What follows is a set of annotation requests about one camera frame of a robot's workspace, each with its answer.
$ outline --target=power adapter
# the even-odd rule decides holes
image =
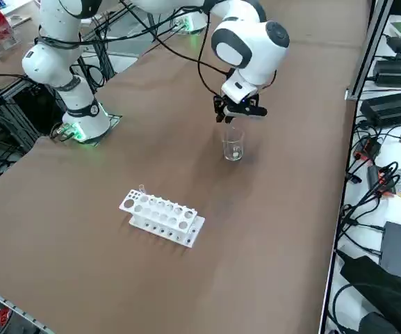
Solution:
[[[389,35],[385,35],[387,39],[387,45],[395,52],[396,54],[401,54],[401,38],[399,37],[391,37]]]

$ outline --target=metal frame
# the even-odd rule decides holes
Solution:
[[[368,76],[368,71],[370,70],[370,66],[375,58],[382,32],[387,24],[392,4],[393,0],[377,1],[373,17],[368,26],[366,41],[362,47],[362,56],[359,58],[354,71],[355,77],[347,89],[347,100],[357,101],[361,96],[364,83]]]

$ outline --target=white shelf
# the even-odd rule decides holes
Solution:
[[[390,22],[401,22],[401,16],[398,15],[391,15],[388,19],[388,23],[386,28],[384,29],[384,33],[387,35],[392,35],[390,29]],[[395,56],[396,54],[392,51],[392,49],[387,45],[386,38],[384,36],[381,37],[379,42],[376,56]],[[372,65],[370,66],[369,77],[373,76],[373,68],[377,58],[373,61]],[[394,87],[379,87],[372,81],[367,81],[365,86],[363,87],[363,92],[361,94],[361,100],[369,99],[372,97],[379,97],[385,95],[392,95],[392,94],[399,94],[401,90],[398,91],[388,91],[388,92],[371,92],[369,90],[384,90],[384,89],[394,89]],[[357,115],[361,115],[359,108],[361,107],[361,103],[358,103],[358,111]],[[401,127],[394,129],[391,132],[394,136],[401,135]],[[354,145],[359,140],[358,136],[355,134],[353,137],[353,142],[351,146]],[[376,159],[376,163],[378,166],[385,166],[392,161],[396,161],[399,163],[399,168],[401,168],[401,143],[399,143],[399,139],[387,137],[382,145],[381,152]],[[367,164],[361,168],[357,172],[357,176],[359,176],[363,182],[360,184],[351,184],[349,183],[346,187],[345,191],[345,200],[344,204],[355,204],[357,203],[361,197],[367,192],[368,190],[368,183],[367,183]],[[362,214],[363,212],[367,212],[368,210],[372,209],[375,206],[375,202],[369,203],[359,211],[356,211],[354,217]],[[387,221],[392,221],[394,223],[401,224],[401,198],[395,196],[389,199],[382,199],[381,203],[377,210],[373,213],[368,214],[362,218],[360,218],[359,222],[364,224],[370,225],[378,225],[384,226]],[[363,227],[352,227],[348,234],[357,241],[362,246],[380,250],[381,249],[381,242],[382,242],[382,233],[371,230],[368,228]],[[346,237],[342,237],[338,243],[338,249],[344,251],[349,256],[352,257],[361,257],[364,255],[369,256],[373,261],[376,263],[379,262],[379,258],[375,257],[374,255],[369,255],[360,248],[356,247],[350,240]],[[330,293],[330,300],[329,305],[331,307],[333,302],[333,297],[335,293],[345,284],[348,283],[344,277],[340,274],[341,267],[343,263],[341,259],[338,257],[336,258],[335,268],[334,268],[334,275],[332,278],[332,290]],[[341,296],[337,300],[336,305],[336,315],[338,321],[341,325],[353,328],[355,330],[358,329],[359,322],[361,319],[367,315],[369,312],[372,312],[375,308],[365,300],[360,293],[355,288],[349,288],[345,290]],[[333,323],[327,319],[327,330],[330,329],[337,329]]]

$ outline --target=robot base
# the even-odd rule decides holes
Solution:
[[[80,143],[85,143],[91,139],[103,136],[111,128],[111,119],[101,104],[99,112],[95,117],[73,117],[68,113],[63,116],[63,124],[70,126],[74,139]]]

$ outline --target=black power supply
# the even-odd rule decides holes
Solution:
[[[401,60],[377,61],[373,77],[378,86],[401,87]]]
[[[401,125],[401,93],[364,100],[361,112],[374,127]]]

